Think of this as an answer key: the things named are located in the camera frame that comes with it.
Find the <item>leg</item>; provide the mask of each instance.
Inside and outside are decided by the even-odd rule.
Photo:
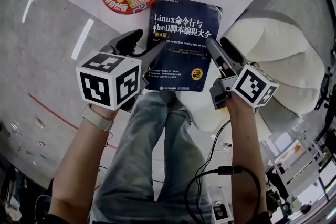
[[[165,182],[158,202],[174,216],[174,222],[191,221],[184,205],[184,192],[187,184],[194,178],[196,171],[204,164],[200,149],[194,144],[187,128],[190,119],[186,111],[172,111],[168,114],[165,125]],[[211,205],[208,202],[207,189],[203,179],[201,210],[206,223],[212,222]],[[189,190],[188,200],[192,211],[198,215],[196,208],[197,184]]]
[[[167,105],[157,92],[146,94],[135,107],[93,205],[97,221],[149,223],[163,218],[162,206],[154,202],[152,151],[166,117]]]

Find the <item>white cushion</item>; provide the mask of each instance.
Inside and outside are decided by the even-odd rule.
[[[324,65],[313,49],[285,59],[259,64],[272,77],[284,84],[299,88],[321,87]]]
[[[274,97],[298,116],[312,111],[319,100],[320,90],[318,89],[297,88],[281,82],[279,84]]]
[[[299,28],[268,18],[240,20],[226,37],[253,62],[283,59],[310,47]]]

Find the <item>hand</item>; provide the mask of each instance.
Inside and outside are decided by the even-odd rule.
[[[236,115],[237,113],[253,113],[252,106],[246,103],[234,92],[231,92],[230,97],[226,100],[226,106],[230,115]]]

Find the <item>white cube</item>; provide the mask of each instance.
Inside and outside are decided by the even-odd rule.
[[[83,100],[116,110],[140,91],[141,60],[93,51],[76,67]]]
[[[278,87],[277,81],[264,70],[245,65],[232,90],[256,108],[266,105]]]

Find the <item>forearm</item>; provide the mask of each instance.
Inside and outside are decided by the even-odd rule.
[[[259,212],[266,211],[266,183],[263,160],[261,158],[258,134],[253,109],[245,109],[231,115],[233,139],[233,166],[242,166],[252,171],[259,179],[261,186],[261,202]],[[241,223],[247,222],[252,216],[258,198],[256,184],[252,177],[246,173],[232,176],[232,199],[241,217],[241,211],[247,216]]]
[[[116,112],[92,106],[104,118],[114,119]],[[60,202],[89,210],[97,179],[100,158],[109,132],[83,119],[74,140],[57,169],[52,191],[50,212]]]

